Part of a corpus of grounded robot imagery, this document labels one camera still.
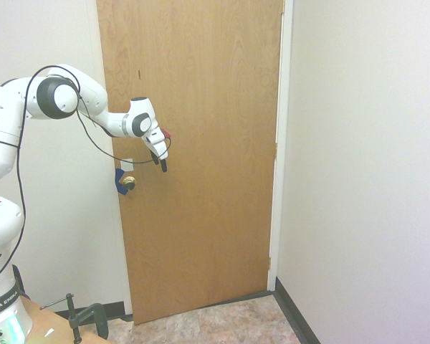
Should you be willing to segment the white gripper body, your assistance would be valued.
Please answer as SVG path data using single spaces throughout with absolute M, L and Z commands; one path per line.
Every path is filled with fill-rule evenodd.
M 159 160 L 167 159 L 168 147 L 165 140 L 171 139 L 171 135 L 160 128 L 149 130 L 142 137 L 145 145 L 150 151 L 153 151 L 159 158 Z

